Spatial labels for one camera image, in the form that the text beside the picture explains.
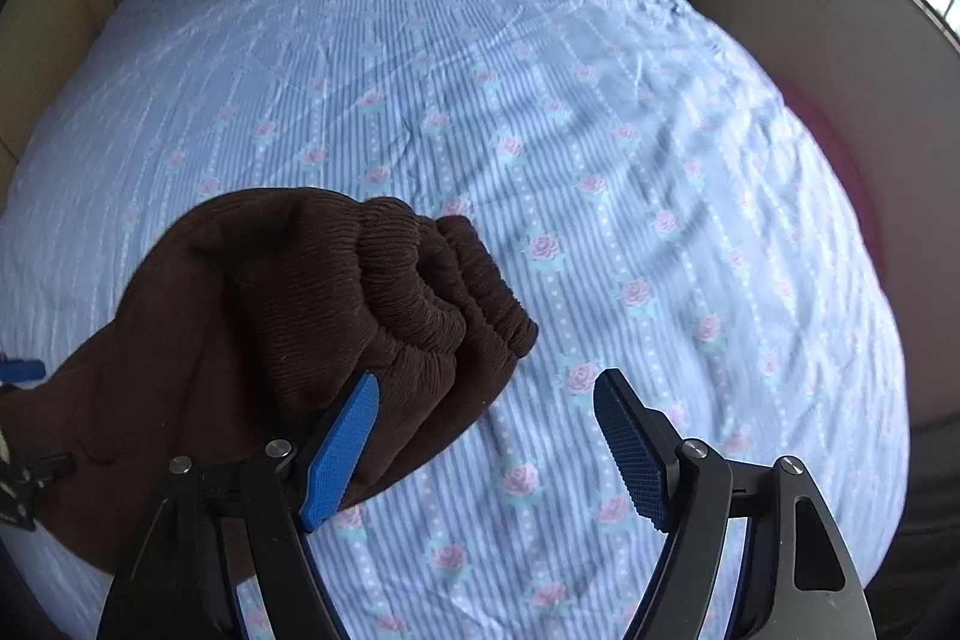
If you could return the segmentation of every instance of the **metal screw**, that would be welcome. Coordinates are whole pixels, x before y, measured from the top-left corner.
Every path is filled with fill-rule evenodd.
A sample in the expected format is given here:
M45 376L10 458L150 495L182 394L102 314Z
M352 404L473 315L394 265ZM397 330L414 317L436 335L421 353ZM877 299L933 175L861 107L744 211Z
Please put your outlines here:
M781 458L781 469L791 475L803 475L803 461L796 456L784 456Z
M287 458L294 446L286 439L272 439L267 443L266 452L270 458Z
M170 459L170 471L174 475L186 475L192 466L193 461L190 461L190 456L177 456Z
M683 453L686 453L690 458L707 458L707 453L709 452L707 443L699 439L686 439L683 441Z

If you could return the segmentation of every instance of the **brown cloth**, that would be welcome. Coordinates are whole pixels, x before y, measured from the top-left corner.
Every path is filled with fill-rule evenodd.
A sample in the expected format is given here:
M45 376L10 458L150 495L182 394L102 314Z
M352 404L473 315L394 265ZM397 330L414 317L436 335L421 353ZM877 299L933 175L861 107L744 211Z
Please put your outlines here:
M48 383L0 395L15 458L70 451L41 523L116 571L173 456L206 466L304 437L356 370L380 413L342 506L436 456L536 340L467 218L397 199L253 190L195 208L157 242L115 319Z

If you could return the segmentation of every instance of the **blue clip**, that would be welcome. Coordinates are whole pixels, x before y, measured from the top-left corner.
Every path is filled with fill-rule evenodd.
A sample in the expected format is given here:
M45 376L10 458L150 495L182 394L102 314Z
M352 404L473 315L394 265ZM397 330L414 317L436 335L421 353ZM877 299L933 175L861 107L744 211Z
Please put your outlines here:
M40 359L8 359L0 353L0 383L33 383L46 376L46 367Z
M317 530L337 511L379 408L380 386L376 377L366 372L307 467L304 504L299 509L304 530Z

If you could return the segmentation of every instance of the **blue gripper pad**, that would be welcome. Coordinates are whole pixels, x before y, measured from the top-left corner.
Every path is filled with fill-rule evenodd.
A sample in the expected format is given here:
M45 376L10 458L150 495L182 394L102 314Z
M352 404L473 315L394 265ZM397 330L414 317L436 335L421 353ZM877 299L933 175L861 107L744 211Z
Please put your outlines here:
M8 359L0 354L0 383L33 383L47 376L46 367L38 359Z
M670 533L680 461L619 370L608 369L597 378L593 411L637 513Z
M307 468L304 504L299 509L304 530L314 531L337 511L379 407L380 386L367 372L357 381Z

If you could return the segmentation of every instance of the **blue striped bedsheet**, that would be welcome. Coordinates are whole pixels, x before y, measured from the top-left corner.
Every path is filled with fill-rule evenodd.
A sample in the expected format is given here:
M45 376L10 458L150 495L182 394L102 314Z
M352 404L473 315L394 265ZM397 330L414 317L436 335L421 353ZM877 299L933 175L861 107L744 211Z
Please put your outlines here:
M727 456L803 458L877 569L907 463L890 308L821 151L685 0L124 1L16 172L0 347L56 368L176 218L260 186L468 215L541 324L453 447L313 535L352 637L621 637L662 538L592 414L607 366ZM93 638L109 579L46 533L3 540Z

